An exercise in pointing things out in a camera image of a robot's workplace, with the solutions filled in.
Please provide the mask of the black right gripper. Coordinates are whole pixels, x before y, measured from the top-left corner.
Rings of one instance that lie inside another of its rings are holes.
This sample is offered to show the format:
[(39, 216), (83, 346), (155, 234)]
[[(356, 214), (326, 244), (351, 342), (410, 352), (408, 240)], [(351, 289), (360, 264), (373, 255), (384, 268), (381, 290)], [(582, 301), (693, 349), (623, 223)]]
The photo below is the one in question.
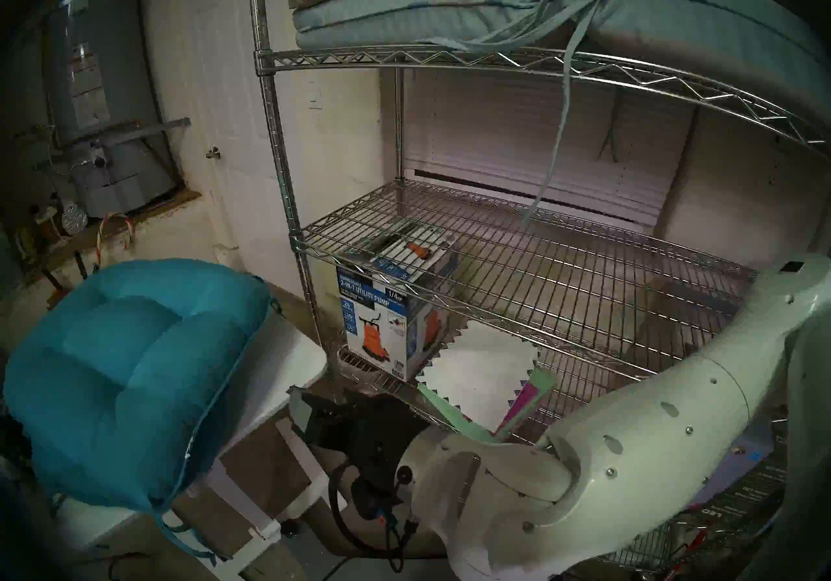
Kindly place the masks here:
[(357, 469), (351, 494), (359, 516), (390, 520), (393, 508), (404, 503), (400, 492), (415, 479), (413, 466), (401, 461), (430, 422), (388, 394), (348, 391), (345, 402), (335, 403), (293, 385), (288, 395), (293, 432), (309, 444), (343, 453), (347, 466)]

